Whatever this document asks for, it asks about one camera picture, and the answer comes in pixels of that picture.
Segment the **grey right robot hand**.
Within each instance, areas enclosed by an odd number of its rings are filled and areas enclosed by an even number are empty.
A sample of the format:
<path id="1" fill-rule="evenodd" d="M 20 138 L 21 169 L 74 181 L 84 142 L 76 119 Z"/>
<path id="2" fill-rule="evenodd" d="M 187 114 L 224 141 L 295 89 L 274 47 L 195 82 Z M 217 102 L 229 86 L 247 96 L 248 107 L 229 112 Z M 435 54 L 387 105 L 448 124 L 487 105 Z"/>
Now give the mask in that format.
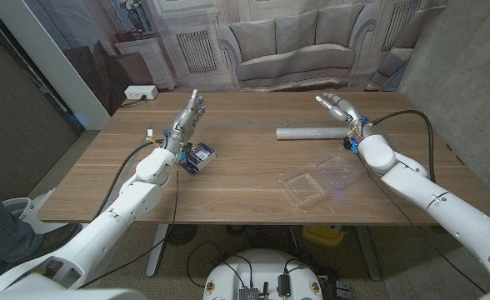
<path id="1" fill-rule="evenodd" d="M 367 138 L 374 134 L 371 126 L 364 122 L 362 114 L 348 100 L 331 92 L 325 92 L 315 99 L 335 120 L 348 125 L 348 136 Z"/>

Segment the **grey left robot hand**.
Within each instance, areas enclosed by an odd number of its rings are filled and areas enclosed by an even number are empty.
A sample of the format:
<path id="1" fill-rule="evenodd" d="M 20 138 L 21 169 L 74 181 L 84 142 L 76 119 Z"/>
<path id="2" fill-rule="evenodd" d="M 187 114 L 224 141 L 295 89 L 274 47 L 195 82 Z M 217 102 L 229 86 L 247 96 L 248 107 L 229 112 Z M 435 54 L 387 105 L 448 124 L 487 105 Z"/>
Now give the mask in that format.
<path id="1" fill-rule="evenodd" d="M 206 111 L 203 97 L 198 95 L 198 90 L 192 92 L 188 105 L 174 118 L 171 130 L 167 137 L 165 148 L 174 154 L 189 141 L 195 127 Z"/>

